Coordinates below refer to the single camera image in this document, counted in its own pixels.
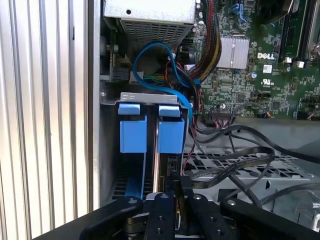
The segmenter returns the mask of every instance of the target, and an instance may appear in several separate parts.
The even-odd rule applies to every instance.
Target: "dell logo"
[[[275,56],[274,54],[270,54],[270,53],[261,53],[258,52],[258,59],[268,59],[268,60],[275,60]]]

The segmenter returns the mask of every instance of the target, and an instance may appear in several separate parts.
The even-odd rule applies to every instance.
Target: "motherboard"
[[[291,26],[301,28],[300,21],[303,21],[306,14],[306,5],[302,4],[305,1],[293,2],[291,13],[297,12],[294,18],[282,17],[268,24],[261,24],[258,0],[239,1],[241,12],[236,13],[232,1],[219,1],[222,55],[215,71],[201,85],[202,114],[215,109],[230,113],[243,103],[253,102],[267,109],[271,118],[319,121],[319,63],[292,62],[291,58],[280,59],[282,52],[290,51],[290,46],[299,39],[295,36],[300,33],[299,29],[292,31]],[[193,42],[195,58],[199,60],[206,26],[201,9],[198,9],[196,14],[196,23],[186,40]],[[248,41],[246,52],[243,53],[247,54],[243,69],[219,67],[223,65],[223,58],[228,55],[228,48],[231,51],[235,46],[235,41],[224,45],[224,40],[227,42],[229,39]],[[245,107],[239,112],[239,116],[264,117],[255,107]]]

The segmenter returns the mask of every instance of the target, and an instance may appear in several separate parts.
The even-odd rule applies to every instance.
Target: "metal mesh grille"
[[[188,24],[147,22],[132,19],[121,19],[121,24],[135,50],[141,49],[152,41],[164,42],[173,49],[181,43],[192,27]],[[155,49],[164,51],[161,47],[155,47]]]

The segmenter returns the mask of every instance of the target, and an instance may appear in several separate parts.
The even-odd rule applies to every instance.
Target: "capacitor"
[[[256,79],[258,76],[258,74],[255,71],[252,71],[249,75],[252,79]]]

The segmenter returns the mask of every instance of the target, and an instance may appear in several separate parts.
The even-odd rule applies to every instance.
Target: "flat black cable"
[[[234,141],[232,140],[232,132],[229,132],[228,137],[229,137],[232,151],[235,153],[236,148],[235,148]],[[239,190],[237,190],[237,191],[243,192],[251,200],[253,205],[256,205],[257,207],[262,208],[262,205],[260,204],[258,197],[250,189],[250,186],[246,185],[243,181],[241,181],[234,174],[230,175],[229,179],[239,188]]]
[[[206,175],[208,175],[208,174],[218,174],[223,170],[224,170],[223,168],[211,167],[209,169],[201,171],[201,173],[205,173]],[[192,175],[189,175],[189,177],[190,177],[191,180],[194,180],[194,179],[198,178],[196,173],[192,174]],[[260,204],[260,201],[257,198],[257,196],[237,176],[235,176],[234,174],[231,174],[229,176],[229,179],[240,189],[239,190],[240,192],[241,191],[244,192],[244,194],[251,200],[253,205],[257,206],[258,208],[262,208],[262,205]]]
[[[195,138],[195,133],[194,131],[190,128],[189,129],[190,134],[192,135],[194,142],[198,149],[209,159],[218,159],[218,160],[228,160],[228,159],[236,159],[238,157],[242,157],[245,155],[250,155],[250,154],[256,154],[256,153],[262,153],[266,154],[265,156],[253,158],[253,159],[248,159],[248,160],[243,160],[239,162],[235,162],[234,164],[230,165],[227,167],[225,170],[221,171],[216,177],[208,180],[208,181],[194,181],[192,183],[192,187],[195,189],[208,189],[211,188],[224,179],[228,178],[231,174],[233,174],[235,171],[243,168],[248,168],[248,167],[253,167],[257,165],[262,165],[262,164],[267,164],[272,162],[275,159],[275,152],[268,147],[251,147],[245,150],[241,150],[236,153],[232,153],[229,155],[225,156],[212,156],[207,154],[200,146],[198,140]],[[199,172],[198,177],[201,177],[203,172]]]
[[[248,139],[248,138],[244,138],[244,137],[241,137],[241,136],[237,136],[237,135],[233,135],[231,134],[231,137],[232,138],[235,138],[235,139],[241,139],[241,140],[244,140],[244,141],[247,141],[247,142],[250,142],[250,143],[253,143],[253,144],[256,144],[258,145],[259,147],[263,147],[262,144],[260,144],[259,142],[255,141],[255,140],[252,140],[252,139]],[[260,173],[259,177],[256,178],[254,181],[252,181],[251,183],[249,183],[247,186],[247,188],[251,188],[252,186],[256,185],[257,182],[259,182],[265,175],[266,173],[268,172],[269,168],[271,166],[271,162],[269,162],[265,168],[263,169],[263,171]],[[231,192],[229,195],[227,195],[224,199],[228,199],[228,198],[232,198],[234,196],[236,196],[237,194],[243,192],[242,189],[237,189],[237,190],[234,190],[233,192]]]
[[[263,206],[263,205],[266,205],[267,203],[274,201],[275,199],[277,199],[281,196],[290,194],[292,192],[305,191],[305,190],[319,191],[320,190],[320,182],[303,183],[303,184],[287,187],[285,189],[277,191],[274,194],[266,196],[265,198],[260,200],[260,203]]]
[[[225,134],[228,134],[229,132],[237,131],[237,130],[247,131],[247,132],[257,136],[258,138],[260,138],[261,140],[266,142],[268,145],[270,145],[272,148],[274,148],[275,150],[277,150],[277,151],[279,151],[279,152],[281,152],[281,153],[283,153],[285,155],[289,155],[289,156],[292,156],[294,158],[305,160],[305,161],[308,161],[308,162],[311,162],[311,163],[320,164],[320,158],[319,157],[310,156],[310,155],[306,155],[306,154],[303,154],[303,153],[299,153],[299,152],[295,152],[295,151],[284,149],[284,148],[280,147],[279,145],[277,145],[272,140],[270,140],[269,138],[267,138],[261,132],[255,130],[252,127],[244,126],[244,125],[232,125],[232,126],[229,126],[229,127],[225,128],[225,129],[222,129],[221,131],[219,131],[217,134],[215,134],[214,136],[210,137],[209,139],[197,140],[197,141],[199,143],[201,143],[201,144],[208,144],[208,143],[211,143],[211,142],[215,141],[219,137],[221,137],[221,136],[223,136]]]

